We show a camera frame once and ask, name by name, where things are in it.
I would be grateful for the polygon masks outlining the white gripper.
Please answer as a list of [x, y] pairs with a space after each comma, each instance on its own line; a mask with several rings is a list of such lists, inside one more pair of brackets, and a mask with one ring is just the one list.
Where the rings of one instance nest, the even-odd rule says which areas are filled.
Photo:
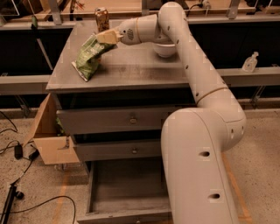
[[122, 21], [118, 26], [118, 31], [110, 29], [102, 31], [96, 35], [99, 43], [115, 45], [122, 42], [125, 45], [135, 45], [138, 43], [137, 20], [135, 18]]

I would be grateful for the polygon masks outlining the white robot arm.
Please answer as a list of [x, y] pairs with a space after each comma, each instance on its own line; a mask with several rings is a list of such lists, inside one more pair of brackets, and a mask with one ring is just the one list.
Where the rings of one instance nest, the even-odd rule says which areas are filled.
[[240, 142], [246, 116], [193, 37], [183, 8], [165, 3], [157, 15], [126, 20], [97, 39], [174, 43], [196, 105], [170, 114], [161, 133], [173, 224], [239, 224], [221, 153]]

